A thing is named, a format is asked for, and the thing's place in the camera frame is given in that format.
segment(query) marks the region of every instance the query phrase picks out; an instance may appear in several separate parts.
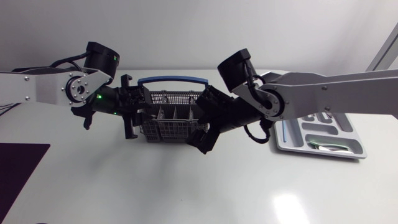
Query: robotic arm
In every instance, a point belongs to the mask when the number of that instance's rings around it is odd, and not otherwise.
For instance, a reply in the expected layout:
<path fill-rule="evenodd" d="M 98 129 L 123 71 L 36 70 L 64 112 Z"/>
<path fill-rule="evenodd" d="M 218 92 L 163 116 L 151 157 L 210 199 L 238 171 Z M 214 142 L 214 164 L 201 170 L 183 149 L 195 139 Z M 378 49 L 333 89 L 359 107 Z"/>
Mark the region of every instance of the robotic arm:
<path fill-rule="evenodd" d="M 73 61 L 86 58 L 80 68 Z M 206 154 L 220 133 L 244 126 L 258 143 L 268 141 L 275 121 L 300 118 L 317 112 L 393 114 L 398 117 L 398 70 L 365 72 L 326 77 L 314 73 L 268 72 L 257 75 L 244 49 L 218 66 L 232 98 L 209 86 L 196 100 L 204 115 L 199 123 L 210 129 L 196 130 L 187 138 L 189 145 Z M 74 68 L 56 68 L 71 63 Z M 150 107 L 148 89 L 129 86 L 129 75 L 121 77 L 121 87 L 110 88 L 119 55 L 98 43 L 89 42 L 86 53 L 54 62 L 49 67 L 19 68 L 0 73 L 0 104 L 42 102 L 69 106 L 74 115 L 85 118 L 89 129 L 96 111 L 122 116 L 127 139 L 136 138 L 134 127 L 151 116 L 139 113 Z M 265 139 L 253 137 L 247 124 L 261 121 Z"/>

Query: blue handle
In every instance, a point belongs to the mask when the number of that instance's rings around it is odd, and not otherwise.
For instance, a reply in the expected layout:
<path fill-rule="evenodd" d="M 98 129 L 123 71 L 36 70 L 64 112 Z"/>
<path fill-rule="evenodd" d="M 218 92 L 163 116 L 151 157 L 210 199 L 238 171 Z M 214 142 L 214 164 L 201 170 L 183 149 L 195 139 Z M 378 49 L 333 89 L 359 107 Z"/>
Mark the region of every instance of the blue handle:
<path fill-rule="evenodd" d="M 151 82 L 162 82 L 162 81 L 180 81 L 180 82 L 192 82 L 204 84 L 205 88 L 209 85 L 209 81 L 204 78 L 196 78 L 196 77 L 185 77 L 185 76 L 159 76 L 159 77 L 148 77 L 148 78 L 140 78 L 137 81 L 139 86 L 142 86 L 144 83 Z"/>

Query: gray plastic tray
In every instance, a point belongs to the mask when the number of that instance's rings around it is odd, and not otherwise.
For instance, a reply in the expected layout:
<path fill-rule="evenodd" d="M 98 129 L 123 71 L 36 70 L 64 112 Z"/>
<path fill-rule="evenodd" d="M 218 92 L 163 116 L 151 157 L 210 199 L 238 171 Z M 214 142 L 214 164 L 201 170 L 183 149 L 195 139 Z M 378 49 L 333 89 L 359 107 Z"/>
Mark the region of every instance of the gray plastic tray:
<path fill-rule="evenodd" d="M 316 113 L 299 119 L 278 121 L 275 133 L 277 147 L 284 151 L 353 159 L 365 159 L 368 156 L 354 127 L 343 113 Z M 310 141 L 348 146 L 352 154 L 322 151 L 316 149 Z"/>

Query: white table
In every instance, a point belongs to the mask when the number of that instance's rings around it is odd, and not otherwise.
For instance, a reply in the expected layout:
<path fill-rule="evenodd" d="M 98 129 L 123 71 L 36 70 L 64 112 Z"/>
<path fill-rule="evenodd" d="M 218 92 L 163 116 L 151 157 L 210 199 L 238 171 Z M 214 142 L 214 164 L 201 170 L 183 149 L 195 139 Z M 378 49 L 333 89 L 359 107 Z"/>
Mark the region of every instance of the white table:
<path fill-rule="evenodd" d="M 216 70 L 134 70 L 119 77 L 188 75 L 227 89 Z M 113 86 L 120 84 L 115 79 Z M 200 90 L 148 83 L 150 90 Z M 0 117 L 0 142 L 50 143 L 4 223 L 393 223 L 398 220 L 398 121 L 351 114 L 368 158 L 282 152 L 243 128 L 207 155 L 185 144 L 124 138 L 118 116 L 91 129 L 68 108 L 24 104 Z M 261 136 L 256 125 L 253 134 Z"/>

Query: dish rack basket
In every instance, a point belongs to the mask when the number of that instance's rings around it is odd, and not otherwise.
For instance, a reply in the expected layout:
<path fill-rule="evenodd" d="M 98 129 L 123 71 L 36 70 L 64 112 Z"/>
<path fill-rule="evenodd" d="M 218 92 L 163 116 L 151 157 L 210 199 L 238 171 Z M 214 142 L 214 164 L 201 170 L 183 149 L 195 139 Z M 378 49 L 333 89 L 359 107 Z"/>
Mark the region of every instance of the dish rack basket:
<path fill-rule="evenodd" d="M 208 80 L 195 77 L 161 76 L 138 80 L 138 85 L 162 81 L 181 81 L 204 84 Z M 144 121 L 140 132 L 147 142 L 185 142 L 188 135 L 196 129 L 208 130 L 208 124 L 198 124 L 203 111 L 195 103 L 201 91 L 149 91 L 150 108 L 142 109 L 153 118 Z"/>

